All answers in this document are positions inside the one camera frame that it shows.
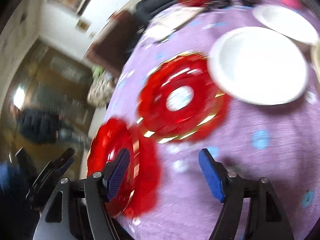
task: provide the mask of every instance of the bright light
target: bright light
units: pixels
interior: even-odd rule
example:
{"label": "bright light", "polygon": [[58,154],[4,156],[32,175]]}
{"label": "bright light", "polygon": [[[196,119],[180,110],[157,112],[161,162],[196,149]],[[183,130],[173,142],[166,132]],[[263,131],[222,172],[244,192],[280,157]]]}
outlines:
{"label": "bright light", "polygon": [[151,135],[153,135],[155,132],[151,132],[151,131],[147,131],[145,134],[144,134],[144,137],[147,137],[149,138]]}
{"label": "bright light", "polygon": [[158,142],[158,143],[166,143],[166,142],[168,142],[168,141],[171,141],[171,140],[173,140],[174,138],[177,138],[178,137],[178,135],[177,136],[175,136],[175,137],[171,137],[171,138],[163,138],[160,142]]}
{"label": "bright light", "polygon": [[182,139],[184,139],[184,138],[186,138],[186,137],[188,137],[188,136],[190,136],[191,134],[194,134],[194,133],[195,133],[195,132],[188,133],[187,135],[181,137],[180,140],[182,140]]}
{"label": "bright light", "polygon": [[16,94],[14,95],[13,103],[17,108],[21,109],[23,102],[24,102],[24,90],[21,88],[18,88]]}
{"label": "bright light", "polygon": [[137,123],[140,123],[143,120],[143,117],[140,117]]}
{"label": "bright light", "polygon": [[201,125],[201,124],[204,124],[206,122],[209,122],[212,118],[214,118],[216,115],[209,115],[207,116],[200,124],[198,124],[197,126]]}

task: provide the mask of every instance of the dark blue cloth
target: dark blue cloth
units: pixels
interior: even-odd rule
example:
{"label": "dark blue cloth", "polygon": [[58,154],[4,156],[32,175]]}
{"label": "dark blue cloth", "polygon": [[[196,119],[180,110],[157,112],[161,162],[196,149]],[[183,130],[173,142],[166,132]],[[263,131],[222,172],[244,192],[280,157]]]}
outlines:
{"label": "dark blue cloth", "polygon": [[31,142],[55,143],[59,115],[40,109],[24,109],[17,118],[19,133]]}
{"label": "dark blue cloth", "polygon": [[31,240],[39,212],[26,200],[24,175],[10,163],[0,163],[0,239]]}

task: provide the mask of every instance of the white plate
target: white plate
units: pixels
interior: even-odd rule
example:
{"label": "white plate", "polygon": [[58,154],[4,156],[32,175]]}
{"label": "white plate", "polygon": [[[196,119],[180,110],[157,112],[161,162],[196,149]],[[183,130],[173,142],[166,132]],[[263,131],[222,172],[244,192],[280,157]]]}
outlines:
{"label": "white plate", "polygon": [[293,40],[315,45],[319,35],[315,28],[298,13],[279,5],[260,5],[253,10],[254,17],[266,27]]}
{"label": "white plate", "polygon": [[208,69],[226,93],[255,105],[279,105],[299,98],[308,82],[307,63],[287,37],[267,28],[244,27],[212,46]]}

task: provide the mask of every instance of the table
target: table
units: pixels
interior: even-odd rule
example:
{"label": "table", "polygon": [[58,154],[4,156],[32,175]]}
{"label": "table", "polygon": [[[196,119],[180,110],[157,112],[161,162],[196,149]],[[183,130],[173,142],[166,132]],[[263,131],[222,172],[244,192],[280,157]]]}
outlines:
{"label": "table", "polygon": [[[281,5],[279,0],[263,3]],[[320,32],[320,22],[312,11],[305,8],[298,13]],[[184,51],[208,53],[221,35],[245,26],[263,27],[251,8],[237,5],[198,15],[164,43],[142,36],[124,66],[105,121],[118,116],[135,122],[137,96],[149,71]],[[140,218],[120,216],[120,224],[136,240],[208,239],[222,208],[198,164],[198,152],[208,148],[215,160],[243,178],[268,177],[295,239],[304,239],[320,216],[320,99],[311,63],[309,70],[307,91],[295,102],[255,106],[233,99],[227,120],[205,140],[157,145],[164,170],[158,205]],[[236,240],[242,239],[248,205],[245,200]]]}

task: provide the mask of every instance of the purple tablecloth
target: purple tablecloth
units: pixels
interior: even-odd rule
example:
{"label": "purple tablecloth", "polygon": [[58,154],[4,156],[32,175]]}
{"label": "purple tablecloth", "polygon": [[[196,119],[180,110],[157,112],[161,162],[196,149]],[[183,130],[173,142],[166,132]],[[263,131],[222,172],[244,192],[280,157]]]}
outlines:
{"label": "purple tablecloth", "polygon": [[[278,0],[264,3],[281,4]],[[320,22],[309,9],[298,13],[320,31]],[[150,70],[180,52],[209,52],[221,35],[245,26],[262,27],[250,8],[231,7],[198,15],[161,44],[142,36],[124,67],[105,121],[119,116],[135,122],[137,96]],[[133,220],[118,218],[134,239],[209,238],[222,204],[212,196],[199,167],[202,148],[243,178],[268,177],[295,239],[304,239],[320,216],[320,100],[311,63],[306,94],[297,101],[255,106],[233,99],[227,120],[205,140],[157,145],[164,170],[157,207]],[[236,240],[242,239],[247,212],[245,201]]]}

